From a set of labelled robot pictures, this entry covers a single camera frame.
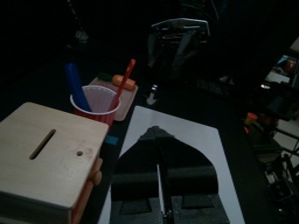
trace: cup rim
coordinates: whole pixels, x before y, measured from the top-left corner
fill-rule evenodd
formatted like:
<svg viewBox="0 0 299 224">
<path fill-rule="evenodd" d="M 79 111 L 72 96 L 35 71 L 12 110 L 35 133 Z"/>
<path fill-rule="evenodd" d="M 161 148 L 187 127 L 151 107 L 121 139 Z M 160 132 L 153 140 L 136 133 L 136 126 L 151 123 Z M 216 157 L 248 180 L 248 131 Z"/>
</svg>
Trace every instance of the cup rim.
<svg viewBox="0 0 299 224">
<path fill-rule="evenodd" d="M 83 86 L 81 88 L 83 88 L 83 89 L 84 89 L 84 88 L 101 88 L 101 89 L 105 89 L 108 92 L 113 93 L 115 95 L 117 94 L 117 93 L 116 93 L 111 88 L 108 88 L 108 87 L 101 87 L 101 86 L 96 86 L 96 85 L 88 85 L 88 86 Z M 73 99 L 72 99 L 72 94 L 69 95 L 69 102 L 71 102 L 72 106 L 73 106 L 80 112 L 84 112 L 84 113 L 87 113 L 87 114 L 89 114 L 89 115 L 93 115 L 93 116 L 104 116 L 104 115 L 109 115 L 109 114 L 115 113 L 115 112 L 117 111 L 119 107 L 120 107 L 120 97 L 117 98 L 117 105 L 116 105 L 116 107 L 115 107 L 112 110 L 109 110 L 108 112 L 104 112 L 104 113 L 93 113 L 93 112 L 89 112 L 89 111 L 81 109 L 81 108 L 76 105 L 76 103 L 75 103 L 75 101 L 73 101 Z"/>
</svg>

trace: red plastic cup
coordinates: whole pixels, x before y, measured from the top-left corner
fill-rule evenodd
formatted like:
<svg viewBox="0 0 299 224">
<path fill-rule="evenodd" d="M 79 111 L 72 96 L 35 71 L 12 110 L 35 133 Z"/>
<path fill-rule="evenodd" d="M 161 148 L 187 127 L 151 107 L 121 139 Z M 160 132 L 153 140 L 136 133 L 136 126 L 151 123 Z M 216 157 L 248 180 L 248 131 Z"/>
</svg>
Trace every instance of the red plastic cup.
<svg viewBox="0 0 299 224">
<path fill-rule="evenodd" d="M 116 92 L 112 89 L 101 86 L 84 86 L 83 92 L 87 97 L 88 105 L 92 112 L 88 112 L 76 105 L 71 95 L 69 101 L 73 106 L 75 115 L 105 123 L 108 127 L 111 127 L 115 120 L 116 111 L 120 106 L 120 100 L 117 99 L 116 107 L 109 110 Z"/>
</svg>

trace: black surface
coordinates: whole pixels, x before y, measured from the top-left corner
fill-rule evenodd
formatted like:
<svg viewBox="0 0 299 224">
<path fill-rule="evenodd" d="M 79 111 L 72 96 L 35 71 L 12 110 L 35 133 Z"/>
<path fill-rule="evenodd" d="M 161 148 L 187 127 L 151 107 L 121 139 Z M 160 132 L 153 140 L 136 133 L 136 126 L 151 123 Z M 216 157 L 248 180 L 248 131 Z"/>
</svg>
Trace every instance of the black surface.
<svg viewBox="0 0 299 224">
<path fill-rule="evenodd" d="M 57 57 L 48 60 L 40 67 L 36 67 L 13 85 L 3 88 L 0 92 L 0 120 L 24 102 L 40 103 L 44 106 L 72 112 L 69 90 L 63 70 L 67 62 L 77 63 L 81 82 L 83 85 L 87 85 L 93 80 L 96 72 L 109 74 L 124 72 L 129 58 L 135 57 L 136 67 L 132 78 L 139 85 L 139 91 L 133 106 L 148 107 L 218 128 L 246 222 L 279 223 L 271 203 L 266 177 L 258 164 L 256 155 L 248 145 L 236 106 L 215 95 L 204 94 L 196 87 L 180 85 L 177 88 L 176 85 L 168 85 L 159 88 L 160 100 L 153 107 L 149 107 L 145 104 L 144 93 L 153 83 L 145 78 L 144 58 L 132 52 L 112 51 L 113 48 L 105 45 L 101 46 L 96 48 L 93 45 L 91 49 L 85 48 L 85 50 L 88 49 L 85 52 L 65 50 Z M 97 223 L 104 194 L 124 142 L 133 106 L 125 120 L 115 122 L 108 132 L 111 136 L 119 137 L 119 141 L 113 147 L 103 145 L 103 185 L 97 186 L 92 191 L 81 219 L 83 224 Z"/>
<path fill-rule="evenodd" d="M 198 18 L 210 22 L 211 37 L 195 60 L 198 74 L 234 76 L 248 91 L 259 86 L 274 64 L 298 38 L 296 0 L 32 0 L 1 1 L 0 84 L 48 59 L 83 28 L 93 39 L 147 54 L 151 25 L 168 18 Z M 68 3 L 76 11 L 72 13 Z M 180 3 L 200 6 L 187 13 Z"/>
</svg>

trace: wooden box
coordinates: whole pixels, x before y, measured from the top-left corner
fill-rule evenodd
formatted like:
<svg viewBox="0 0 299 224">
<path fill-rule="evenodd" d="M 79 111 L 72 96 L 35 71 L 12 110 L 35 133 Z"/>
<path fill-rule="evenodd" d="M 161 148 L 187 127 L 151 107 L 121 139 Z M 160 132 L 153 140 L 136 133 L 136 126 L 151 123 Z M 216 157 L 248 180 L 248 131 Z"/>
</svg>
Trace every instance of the wooden box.
<svg viewBox="0 0 299 224">
<path fill-rule="evenodd" d="M 108 126 L 27 102 L 0 122 L 0 223 L 79 223 Z"/>
</svg>

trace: black table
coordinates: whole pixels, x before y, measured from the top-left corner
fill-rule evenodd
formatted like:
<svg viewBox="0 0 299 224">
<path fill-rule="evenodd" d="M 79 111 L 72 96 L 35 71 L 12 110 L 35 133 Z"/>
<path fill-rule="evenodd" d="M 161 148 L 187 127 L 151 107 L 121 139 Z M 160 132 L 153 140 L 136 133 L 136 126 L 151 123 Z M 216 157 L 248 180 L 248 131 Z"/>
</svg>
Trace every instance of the black table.
<svg viewBox="0 0 299 224">
<path fill-rule="evenodd" d="M 179 87 L 159 87 L 160 101 L 153 107 L 148 106 L 144 94 L 153 83 L 145 78 L 144 58 L 140 55 L 120 53 L 111 56 L 103 51 L 100 54 L 73 50 L 64 51 L 40 67 L 36 67 L 13 85 L 1 90 L 0 121 L 24 102 L 35 102 L 72 113 L 64 64 L 71 61 L 77 64 L 83 85 L 88 85 L 97 72 L 111 74 L 124 72 L 131 57 L 136 59 L 131 77 L 139 86 L 132 108 L 135 105 L 148 107 L 219 130 L 246 223 L 280 223 L 267 188 L 267 179 L 258 163 L 258 157 L 250 147 L 236 105 L 223 98 L 204 94 L 196 87 L 180 85 Z M 99 220 L 132 108 L 125 120 L 115 122 L 108 132 L 111 136 L 117 137 L 116 145 L 104 143 L 100 150 L 100 156 L 104 160 L 101 166 L 103 180 L 92 190 L 81 218 L 83 224 L 96 224 Z"/>
</svg>

